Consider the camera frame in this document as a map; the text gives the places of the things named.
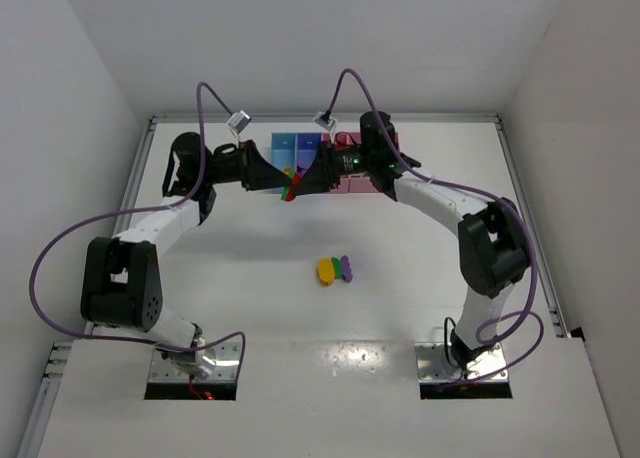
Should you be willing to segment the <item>red semicircle lego brick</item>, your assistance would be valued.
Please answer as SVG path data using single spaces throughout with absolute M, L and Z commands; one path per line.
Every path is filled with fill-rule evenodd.
M 288 187 L 288 191 L 287 191 L 287 193 L 285 195 L 285 200 L 287 202 L 293 201 L 295 199 L 295 197 L 296 197 L 296 194 L 295 194 L 296 187 L 299 184 L 300 179 L 301 179 L 301 175 L 298 172 L 295 172 L 293 174 L 292 183 Z

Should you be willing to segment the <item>yellow oval lego brick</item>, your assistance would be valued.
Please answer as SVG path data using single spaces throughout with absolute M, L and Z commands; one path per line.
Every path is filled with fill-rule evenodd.
M 323 286 L 330 286 L 335 280 L 333 261 L 329 258 L 321 259 L 317 266 L 318 279 Z

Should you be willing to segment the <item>purple scalloped lego brick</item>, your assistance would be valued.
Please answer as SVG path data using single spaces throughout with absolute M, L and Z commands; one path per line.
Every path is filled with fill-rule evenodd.
M 340 258 L 340 265 L 342 269 L 342 279 L 345 282 L 350 283 L 353 280 L 353 271 L 350 260 L 346 255 L 343 255 Z

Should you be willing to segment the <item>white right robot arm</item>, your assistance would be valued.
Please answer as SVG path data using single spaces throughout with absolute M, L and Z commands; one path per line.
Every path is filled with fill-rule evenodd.
M 423 179 L 420 162 L 400 152 L 389 114 L 366 112 L 359 129 L 356 145 L 339 149 L 321 142 L 310 167 L 294 180 L 289 193 L 293 197 L 326 193 L 342 177 L 363 172 L 378 192 L 453 233 L 467 293 L 451 333 L 449 356 L 463 368 L 493 344 L 506 299 L 530 266 L 524 232 L 506 204 Z

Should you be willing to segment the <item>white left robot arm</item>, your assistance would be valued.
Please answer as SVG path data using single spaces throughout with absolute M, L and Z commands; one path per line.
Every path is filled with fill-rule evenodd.
M 209 150 L 195 132 L 174 139 L 160 208 L 112 238 L 87 249 L 80 311 L 93 324 L 128 329 L 148 340 L 174 366 L 200 373 L 214 359 L 201 328 L 164 303 L 160 257 L 186 232 L 203 224 L 216 200 L 215 185 L 239 182 L 248 191 L 286 187 L 291 177 L 247 140 Z

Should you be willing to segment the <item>large pink container tray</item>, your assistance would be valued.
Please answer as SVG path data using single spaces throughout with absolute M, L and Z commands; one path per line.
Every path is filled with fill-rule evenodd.
M 362 194 L 376 192 L 377 190 L 366 173 L 356 173 L 341 177 L 338 187 L 331 190 L 332 194 Z

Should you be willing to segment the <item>light blue container tray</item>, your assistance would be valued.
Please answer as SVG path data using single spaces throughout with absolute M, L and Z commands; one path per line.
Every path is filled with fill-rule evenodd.
M 272 133 L 271 134 L 271 164 L 284 171 L 285 169 L 294 170 L 296 167 L 296 133 Z

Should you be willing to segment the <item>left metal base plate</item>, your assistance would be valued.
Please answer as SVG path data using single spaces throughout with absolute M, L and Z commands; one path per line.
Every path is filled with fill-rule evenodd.
M 154 384 L 228 384 L 236 380 L 242 351 L 240 339 L 232 339 L 191 354 L 155 349 L 149 366 L 148 382 Z

